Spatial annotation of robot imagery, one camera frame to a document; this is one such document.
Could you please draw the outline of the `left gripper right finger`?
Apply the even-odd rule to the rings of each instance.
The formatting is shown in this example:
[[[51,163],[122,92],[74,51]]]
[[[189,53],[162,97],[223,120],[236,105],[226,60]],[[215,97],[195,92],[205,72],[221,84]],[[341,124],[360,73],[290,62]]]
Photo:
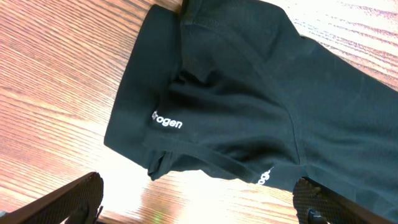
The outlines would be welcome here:
[[[307,177],[293,190],[300,224],[393,224]]]

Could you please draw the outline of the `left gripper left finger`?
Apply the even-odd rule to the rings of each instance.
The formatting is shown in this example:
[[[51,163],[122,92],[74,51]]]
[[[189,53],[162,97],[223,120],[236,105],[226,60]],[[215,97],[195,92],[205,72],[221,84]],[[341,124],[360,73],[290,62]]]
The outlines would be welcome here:
[[[1,224],[95,224],[102,211],[104,182],[90,172],[1,217]]]

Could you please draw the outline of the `black Sydrogen t-shirt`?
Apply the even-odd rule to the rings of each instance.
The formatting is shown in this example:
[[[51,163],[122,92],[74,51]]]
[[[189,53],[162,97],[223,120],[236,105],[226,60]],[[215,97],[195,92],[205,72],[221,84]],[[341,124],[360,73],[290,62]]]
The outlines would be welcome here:
[[[104,144],[147,170],[292,190],[301,177],[397,221],[397,92],[262,1],[151,7]]]

